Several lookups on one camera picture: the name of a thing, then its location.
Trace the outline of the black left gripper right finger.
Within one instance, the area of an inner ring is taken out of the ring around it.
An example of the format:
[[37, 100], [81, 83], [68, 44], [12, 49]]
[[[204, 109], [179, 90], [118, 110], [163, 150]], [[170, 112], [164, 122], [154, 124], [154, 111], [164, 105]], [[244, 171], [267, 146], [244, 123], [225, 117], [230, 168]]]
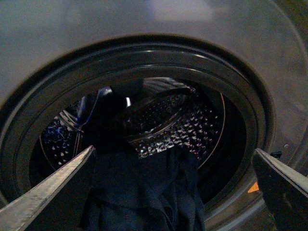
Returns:
[[308, 178], [261, 149], [252, 165], [263, 199], [279, 231], [308, 229]]

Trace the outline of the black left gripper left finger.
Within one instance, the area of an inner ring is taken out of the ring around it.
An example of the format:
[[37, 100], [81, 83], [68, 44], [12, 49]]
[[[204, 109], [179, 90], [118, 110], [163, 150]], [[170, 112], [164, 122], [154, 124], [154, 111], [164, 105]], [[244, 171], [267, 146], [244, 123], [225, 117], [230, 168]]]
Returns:
[[2, 231], [79, 231], [96, 150], [89, 146], [0, 210]]

